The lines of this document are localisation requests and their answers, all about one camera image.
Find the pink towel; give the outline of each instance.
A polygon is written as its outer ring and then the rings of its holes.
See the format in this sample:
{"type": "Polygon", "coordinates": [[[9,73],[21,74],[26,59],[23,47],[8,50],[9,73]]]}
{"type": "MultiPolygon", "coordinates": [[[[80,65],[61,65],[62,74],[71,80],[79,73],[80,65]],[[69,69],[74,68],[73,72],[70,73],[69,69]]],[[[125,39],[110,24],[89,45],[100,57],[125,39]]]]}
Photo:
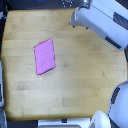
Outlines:
{"type": "Polygon", "coordinates": [[[48,39],[44,42],[39,42],[38,45],[34,47],[34,53],[37,75],[55,68],[52,39],[48,39]]]}

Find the wooden table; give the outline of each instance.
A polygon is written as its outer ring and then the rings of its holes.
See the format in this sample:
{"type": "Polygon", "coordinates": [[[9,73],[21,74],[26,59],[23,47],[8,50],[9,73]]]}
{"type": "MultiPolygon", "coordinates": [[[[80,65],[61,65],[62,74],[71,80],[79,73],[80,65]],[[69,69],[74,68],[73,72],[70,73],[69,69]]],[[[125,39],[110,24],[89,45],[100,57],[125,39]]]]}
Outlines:
{"type": "Polygon", "coordinates": [[[10,11],[1,61],[8,120],[92,117],[127,79],[123,51],[72,28],[73,10],[10,11]],[[56,68],[36,75],[33,46],[53,38],[56,68]]]}

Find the wooden surface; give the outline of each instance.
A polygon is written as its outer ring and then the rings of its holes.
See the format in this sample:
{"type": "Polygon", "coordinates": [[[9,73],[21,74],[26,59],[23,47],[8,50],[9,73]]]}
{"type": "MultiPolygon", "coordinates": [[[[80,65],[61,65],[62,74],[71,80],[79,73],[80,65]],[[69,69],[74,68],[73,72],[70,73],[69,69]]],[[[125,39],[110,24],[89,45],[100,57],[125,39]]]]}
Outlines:
{"type": "Polygon", "coordinates": [[[92,117],[107,111],[114,86],[127,79],[124,52],[91,30],[72,28],[72,12],[8,13],[1,55],[7,119],[92,117]],[[37,76],[33,46],[48,38],[56,68],[37,76]]]}

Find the metal bracket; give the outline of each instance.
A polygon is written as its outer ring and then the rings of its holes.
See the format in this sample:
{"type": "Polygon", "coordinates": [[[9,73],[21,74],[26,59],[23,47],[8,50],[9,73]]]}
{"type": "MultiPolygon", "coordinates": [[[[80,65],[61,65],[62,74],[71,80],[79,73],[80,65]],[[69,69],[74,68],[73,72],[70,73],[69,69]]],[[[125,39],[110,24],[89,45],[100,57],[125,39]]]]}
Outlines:
{"type": "Polygon", "coordinates": [[[79,8],[89,9],[90,8],[90,3],[91,3],[91,0],[81,0],[81,2],[79,4],[79,8]]]}

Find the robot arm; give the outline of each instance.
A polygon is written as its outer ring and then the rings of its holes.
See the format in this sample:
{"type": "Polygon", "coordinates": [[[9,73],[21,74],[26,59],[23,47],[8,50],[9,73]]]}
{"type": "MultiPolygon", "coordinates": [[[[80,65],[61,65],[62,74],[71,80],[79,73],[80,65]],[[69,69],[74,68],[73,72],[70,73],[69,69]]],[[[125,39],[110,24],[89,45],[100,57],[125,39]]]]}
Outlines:
{"type": "Polygon", "coordinates": [[[112,125],[128,128],[128,80],[117,85],[110,97],[107,115],[112,125]]]}
{"type": "Polygon", "coordinates": [[[105,42],[123,50],[128,45],[128,10],[115,0],[82,0],[69,23],[92,29],[105,42]]]}
{"type": "Polygon", "coordinates": [[[88,128],[111,128],[109,117],[102,111],[96,111],[88,128]]]}

